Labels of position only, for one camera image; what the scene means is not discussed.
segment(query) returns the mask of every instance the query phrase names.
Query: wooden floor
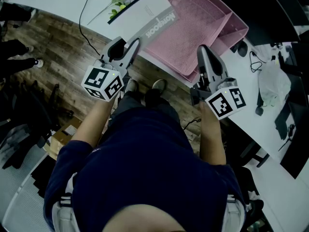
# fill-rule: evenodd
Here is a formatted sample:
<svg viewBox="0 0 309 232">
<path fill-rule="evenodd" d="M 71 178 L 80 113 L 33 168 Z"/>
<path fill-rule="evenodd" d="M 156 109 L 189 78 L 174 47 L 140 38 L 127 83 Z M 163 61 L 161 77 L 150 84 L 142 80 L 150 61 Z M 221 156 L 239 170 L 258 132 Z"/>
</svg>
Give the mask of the wooden floor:
<svg viewBox="0 0 309 232">
<path fill-rule="evenodd" d="M 83 28 L 83 33 L 98 52 L 108 43 L 106 38 L 93 31 Z M 29 23 L 24 23 L 17 29 L 12 25 L 8 26 L 4 41 L 12 39 L 35 47 L 33 53 L 17 59 L 34 57 L 42 58 L 45 62 L 43 68 L 33 67 L 19 72 L 18 79 L 26 80 L 28 84 L 37 80 L 38 86 L 44 89 L 47 97 L 51 95 L 54 85 L 59 84 L 59 105 L 74 111 L 74 115 L 83 120 L 95 100 L 87 95 L 80 83 L 88 65 L 92 65 L 98 55 L 82 37 L 78 25 L 55 15 L 38 12 Z M 189 88 L 155 65 L 138 57 L 128 72 L 140 84 L 142 94 L 145 94 L 157 79 L 163 78 L 168 81 L 168 89 L 163 97 L 178 112 L 182 127 L 194 118 L 200 117 L 200 111 L 191 106 Z M 185 133 L 197 153 L 200 123 L 190 124 Z"/>
</svg>

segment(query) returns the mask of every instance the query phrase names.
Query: strap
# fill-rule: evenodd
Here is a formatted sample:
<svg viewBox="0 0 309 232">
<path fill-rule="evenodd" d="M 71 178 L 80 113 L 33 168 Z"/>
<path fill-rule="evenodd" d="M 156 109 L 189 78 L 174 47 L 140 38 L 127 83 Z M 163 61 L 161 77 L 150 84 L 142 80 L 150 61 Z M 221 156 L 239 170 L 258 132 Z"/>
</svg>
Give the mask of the strap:
<svg viewBox="0 0 309 232">
<path fill-rule="evenodd" d="M 73 178 L 76 174 L 77 173 L 74 173 L 69 179 L 65 196 L 62 196 L 61 200 L 53 205 L 52 218 L 56 232 L 80 232 L 71 205 Z"/>
<path fill-rule="evenodd" d="M 233 195 L 228 195 L 222 232 L 239 232 L 242 229 L 244 222 L 245 207 L 238 199 L 235 199 Z"/>
</svg>

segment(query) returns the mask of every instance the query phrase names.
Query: pink basket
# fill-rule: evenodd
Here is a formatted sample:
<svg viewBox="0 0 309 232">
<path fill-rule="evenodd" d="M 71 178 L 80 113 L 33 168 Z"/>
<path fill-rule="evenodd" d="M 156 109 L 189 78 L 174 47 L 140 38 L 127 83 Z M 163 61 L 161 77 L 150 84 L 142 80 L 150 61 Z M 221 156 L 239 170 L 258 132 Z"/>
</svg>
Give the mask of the pink basket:
<svg viewBox="0 0 309 232">
<path fill-rule="evenodd" d="M 247 25 L 221 0 L 169 0 L 178 21 L 160 34 L 145 51 L 184 78 L 197 72 L 197 48 L 211 46 L 219 55 L 241 40 Z"/>
</svg>

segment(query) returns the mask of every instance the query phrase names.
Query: white desk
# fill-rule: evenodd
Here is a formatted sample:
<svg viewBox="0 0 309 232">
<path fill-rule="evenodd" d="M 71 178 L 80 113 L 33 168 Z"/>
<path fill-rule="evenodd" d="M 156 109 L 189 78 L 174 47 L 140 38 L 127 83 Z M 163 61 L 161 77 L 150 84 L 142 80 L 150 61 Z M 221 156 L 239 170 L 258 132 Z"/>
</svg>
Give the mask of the white desk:
<svg viewBox="0 0 309 232">
<path fill-rule="evenodd" d="M 118 35 L 115 34 L 111 26 L 107 23 L 110 17 L 109 13 L 112 9 L 106 10 L 92 23 L 87 25 L 87 23 L 105 8 L 110 1 L 111 0 L 89 0 L 84 10 L 81 24 L 109 39 L 114 39 Z M 34 7 L 78 23 L 80 13 L 86 0 L 7 0 L 7 2 Z M 191 87 L 193 85 L 147 53 L 140 52 L 139 55 L 176 77 L 187 86 Z M 279 133 L 275 129 L 274 121 L 281 107 L 265 107 L 261 117 L 256 115 L 255 109 L 258 96 L 259 72 L 251 72 L 249 54 L 247 54 L 245 58 L 242 58 L 237 53 L 233 54 L 229 50 L 222 55 L 222 59 L 226 63 L 229 75 L 237 79 L 247 103 L 247 107 L 244 110 L 230 117 L 231 120 L 251 136 L 274 160 L 281 161 L 288 146 L 287 144 L 287 146 L 278 153 L 284 140 L 280 139 Z"/>
</svg>

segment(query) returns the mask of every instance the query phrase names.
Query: white plastic bag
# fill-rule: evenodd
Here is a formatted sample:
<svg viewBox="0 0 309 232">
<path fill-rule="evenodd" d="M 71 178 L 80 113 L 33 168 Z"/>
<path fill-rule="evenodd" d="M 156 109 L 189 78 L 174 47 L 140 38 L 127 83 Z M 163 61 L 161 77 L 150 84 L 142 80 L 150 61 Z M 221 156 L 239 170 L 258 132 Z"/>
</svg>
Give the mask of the white plastic bag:
<svg viewBox="0 0 309 232">
<path fill-rule="evenodd" d="M 279 65 L 267 63 L 259 75 L 259 87 L 265 105 L 275 106 L 284 103 L 291 90 L 291 81 Z"/>
</svg>

